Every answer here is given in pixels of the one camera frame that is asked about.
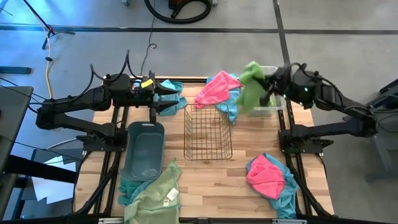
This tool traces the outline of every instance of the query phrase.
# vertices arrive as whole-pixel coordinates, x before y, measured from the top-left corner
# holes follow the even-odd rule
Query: wooden tabletop
[[[193,103],[195,95],[204,87],[199,83],[184,83],[182,96]],[[293,104],[297,124],[313,126],[310,110]],[[94,122],[111,121],[113,109],[96,112]],[[268,200],[255,193],[246,183],[247,163],[266,152],[285,163],[279,149],[277,132],[280,129],[276,112],[266,117],[239,115],[236,124],[231,125],[233,156],[222,161],[188,161],[184,159],[184,111],[175,116],[158,116],[157,122],[165,128],[164,166],[176,158],[176,164],[183,170],[178,180],[180,191],[180,217],[228,217],[228,218],[275,218],[276,212]],[[148,121],[147,108],[130,108],[127,125],[134,121]],[[103,163],[103,152],[93,152],[81,167],[76,185],[75,210],[81,208],[97,187]],[[319,158],[303,154],[303,165],[308,188],[326,211],[333,213],[328,184]],[[126,152],[122,154],[119,169],[124,167]],[[116,184],[112,216],[122,217],[124,205],[118,204],[120,179]],[[108,186],[104,190],[101,211],[106,204]],[[304,211],[301,191],[298,191],[300,208]]]

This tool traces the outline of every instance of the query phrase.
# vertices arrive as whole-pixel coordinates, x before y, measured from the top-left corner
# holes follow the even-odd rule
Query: plastic tub
[[[262,66],[264,69],[264,74],[265,75],[271,75],[276,70],[278,69],[275,66]],[[281,96],[275,96],[272,94],[270,96],[270,104],[269,106],[257,106],[253,108],[253,110],[250,112],[250,116],[269,116],[273,113],[273,111],[276,110],[282,110],[286,106],[286,101],[283,97]]]
[[[146,181],[162,172],[165,131],[160,123],[133,122],[127,127],[129,145],[120,171],[126,180]]]

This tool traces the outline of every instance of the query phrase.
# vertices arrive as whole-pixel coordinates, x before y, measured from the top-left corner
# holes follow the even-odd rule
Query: vacuum hose
[[[186,4],[193,2],[193,1],[200,1],[206,5],[206,10],[200,14],[199,16],[195,16],[192,18],[188,19],[176,19],[175,17],[179,14],[180,10],[182,7],[184,7]],[[183,0],[180,2],[180,4],[177,5],[177,7],[174,9],[171,18],[165,17],[160,15],[150,4],[149,0],[144,0],[145,5],[147,6],[148,10],[152,15],[154,15],[156,18],[160,19],[161,21],[171,23],[171,24],[189,24],[192,22],[197,22],[202,19],[204,19],[211,11],[211,2],[209,0]]]

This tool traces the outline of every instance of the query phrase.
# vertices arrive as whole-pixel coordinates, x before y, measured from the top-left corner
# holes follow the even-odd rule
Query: black wire basket
[[[186,160],[230,159],[231,127],[228,105],[187,105],[184,110],[184,158]]]

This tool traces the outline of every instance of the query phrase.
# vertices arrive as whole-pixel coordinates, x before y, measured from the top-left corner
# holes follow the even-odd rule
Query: pink towel
[[[262,154],[252,162],[246,181],[254,190],[272,199],[278,199],[285,187],[282,171]]]
[[[212,81],[197,94],[195,107],[202,108],[198,104],[221,103],[229,98],[229,90],[240,87],[239,81],[224,71],[220,71]]]

